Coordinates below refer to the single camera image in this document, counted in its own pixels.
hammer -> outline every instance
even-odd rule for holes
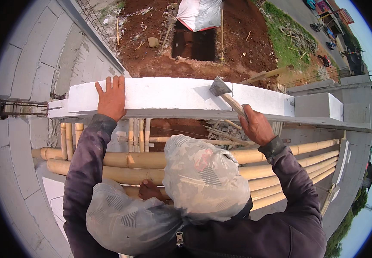
[[[243,107],[234,98],[232,98],[231,95],[228,94],[231,93],[232,90],[229,89],[229,87],[224,83],[222,79],[219,78],[219,76],[216,76],[209,90],[213,95],[217,97],[220,96],[238,114],[240,114],[241,116],[245,117],[246,120],[248,120],[248,117],[246,116]]]

motorcycle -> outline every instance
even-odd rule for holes
[[[334,50],[335,47],[336,47],[336,44],[333,43],[333,42],[325,42],[325,44],[327,45],[327,47],[331,50]]]
[[[310,24],[310,27],[311,27],[314,31],[316,31],[316,32],[321,31],[321,25],[318,24],[317,22],[316,22],[316,23],[311,23],[311,24]]]
[[[331,60],[329,60],[329,57],[327,55],[324,55],[324,56],[318,55],[318,58],[322,60],[325,67],[332,67]]]

dark jacket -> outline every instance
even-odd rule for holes
[[[86,229],[85,214],[93,187],[101,183],[102,162],[116,122],[93,116],[81,134],[71,161],[64,191],[64,230],[75,258],[118,257],[100,246]],[[323,257],[327,244],[322,230],[317,191],[306,171],[279,137],[259,149],[273,165],[288,199],[287,209],[248,218],[252,202],[226,222],[209,221],[182,229],[184,244],[176,238],[138,257]]]

road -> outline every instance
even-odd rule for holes
[[[326,48],[325,42],[329,39],[327,35],[323,32],[316,32],[311,27],[310,24],[317,22],[317,18],[313,12],[304,4],[302,0],[269,0],[271,3],[276,5],[278,8],[289,14],[297,23],[301,24],[315,39],[321,43],[321,45]],[[335,60],[339,67],[348,66],[343,60],[342,56],[339,54],[337,49],[329,50],[331,57]]]

wooden hammer handle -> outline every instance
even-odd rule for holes
[[[220,95],[222,99],[229,104],[239,115],[243,116],[248,120],[248,117],[245,114],[245,111],[243,110],[243,107],[229,94],[222,94]]]

